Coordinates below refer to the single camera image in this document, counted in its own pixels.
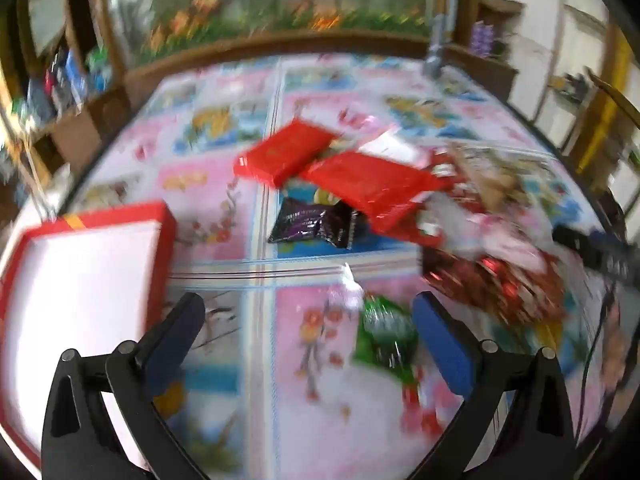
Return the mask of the red patterned snack bag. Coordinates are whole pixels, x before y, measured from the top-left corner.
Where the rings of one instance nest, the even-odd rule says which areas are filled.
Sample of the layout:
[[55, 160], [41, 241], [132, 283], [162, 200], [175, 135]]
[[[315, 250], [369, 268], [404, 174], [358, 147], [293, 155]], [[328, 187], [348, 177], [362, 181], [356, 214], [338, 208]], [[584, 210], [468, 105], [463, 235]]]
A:
[[565, 316], [565, 286], [558, 257], [543, 252], [532, 271], [490, 255], [465, 259], [442, 250], [422, 250], [422, 275], [448, 298], [495, 315], [503, 324], [556, 322]]

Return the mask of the brown snack bag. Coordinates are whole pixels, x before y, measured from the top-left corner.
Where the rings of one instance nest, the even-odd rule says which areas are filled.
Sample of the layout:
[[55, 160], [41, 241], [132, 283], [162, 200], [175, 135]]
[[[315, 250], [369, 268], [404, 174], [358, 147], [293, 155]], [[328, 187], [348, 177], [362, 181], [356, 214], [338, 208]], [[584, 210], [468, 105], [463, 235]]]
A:
[[450, 143], [448, 150], [454, 161], [475, 186], [480, 201], [491, 214], [506, 214], [533, 205], [523, 181], [512, 162], [491, 148], [474, 148]]

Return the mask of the green snack packet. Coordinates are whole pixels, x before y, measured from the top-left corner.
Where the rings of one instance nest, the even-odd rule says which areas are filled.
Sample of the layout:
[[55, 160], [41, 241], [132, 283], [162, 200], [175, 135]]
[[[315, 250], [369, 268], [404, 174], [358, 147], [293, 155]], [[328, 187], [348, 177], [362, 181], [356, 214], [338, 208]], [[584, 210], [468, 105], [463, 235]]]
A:
[[363, 299], [352, 360], [390, 373], [403, 384], [414, 384], [413, 361], [419, 336], [410, 312], [381, 296]]

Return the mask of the red cake pack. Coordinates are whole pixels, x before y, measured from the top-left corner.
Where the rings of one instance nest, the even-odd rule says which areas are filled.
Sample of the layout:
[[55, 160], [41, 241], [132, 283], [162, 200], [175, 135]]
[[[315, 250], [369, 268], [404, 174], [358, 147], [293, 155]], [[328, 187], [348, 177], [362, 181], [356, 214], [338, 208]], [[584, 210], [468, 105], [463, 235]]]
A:
[[354, 151], [317, 160], [299, 175], [362, 212], [372, 228], [390, 232], [444, 182], [426, 170]]
[[338, 135], [299, 119], [242, 153], [233, 164], [239, 178], [280, 188], [325, 151]]

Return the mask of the white pink snack packet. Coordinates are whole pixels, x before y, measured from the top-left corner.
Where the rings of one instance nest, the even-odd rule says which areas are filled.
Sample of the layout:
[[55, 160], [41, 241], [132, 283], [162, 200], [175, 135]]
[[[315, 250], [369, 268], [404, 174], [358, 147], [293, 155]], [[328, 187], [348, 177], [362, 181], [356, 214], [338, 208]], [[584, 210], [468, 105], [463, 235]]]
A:
[[426, 148], [405, 140], [397, 129], [388, 129], [363, 142], [357, 152], [416, 169], [426, 168], [431, 161], [430, 152]]

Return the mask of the dark purple snack packet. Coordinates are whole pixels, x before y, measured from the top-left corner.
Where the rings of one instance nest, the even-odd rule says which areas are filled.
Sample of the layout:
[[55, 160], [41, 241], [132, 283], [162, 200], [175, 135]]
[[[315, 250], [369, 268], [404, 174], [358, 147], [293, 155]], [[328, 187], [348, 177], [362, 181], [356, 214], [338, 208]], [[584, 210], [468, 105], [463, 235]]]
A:
[[270, 244], [323, 240], [334, 248], [350, 249], [368, 232], [366, 217], [342, 200], [334, 205], [308, 204], [296, 198], [282, 200], [268, 237]]

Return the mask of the red gift box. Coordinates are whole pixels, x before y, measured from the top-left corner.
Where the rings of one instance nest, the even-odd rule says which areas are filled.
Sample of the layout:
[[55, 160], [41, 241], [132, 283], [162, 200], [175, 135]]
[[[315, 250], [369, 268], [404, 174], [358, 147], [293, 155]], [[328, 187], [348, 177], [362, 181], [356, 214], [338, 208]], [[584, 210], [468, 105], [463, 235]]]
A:
[[61, 354], [112, 351], [160, 319], [177, 222], [164, 202], [66, 214], [27, 229], [1, 273], [1, 430], [41, 467]]

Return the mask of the silver flashlight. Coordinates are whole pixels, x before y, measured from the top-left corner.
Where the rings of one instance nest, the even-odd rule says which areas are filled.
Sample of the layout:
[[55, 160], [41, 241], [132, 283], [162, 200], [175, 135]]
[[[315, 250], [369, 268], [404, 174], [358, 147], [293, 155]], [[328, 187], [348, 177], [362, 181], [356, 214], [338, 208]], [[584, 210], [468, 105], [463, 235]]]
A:
[[430, 45], [423, 65], [423, 76], [437, 80], [442, 73], [442, 38], [444, 38], [446, 15], [434, 16], [431, 26]]

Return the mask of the colourful patterned tablecloth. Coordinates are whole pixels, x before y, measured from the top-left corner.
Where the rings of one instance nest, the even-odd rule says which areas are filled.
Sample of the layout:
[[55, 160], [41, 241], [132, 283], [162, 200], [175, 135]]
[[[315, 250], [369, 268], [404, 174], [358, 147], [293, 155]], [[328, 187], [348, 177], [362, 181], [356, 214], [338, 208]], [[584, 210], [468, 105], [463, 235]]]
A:
[[172, 75], [70, 198], [161, 200], [162, 295], [204, 324], [156, 400], [213, 479], [401, 479], [462, 404], [411, 330], [434, 292], [480, 339], [559, 358], [600, 412], [602, 282], [555, 246], [604, 217], [541, 137], [462, 70], [354, 54]]

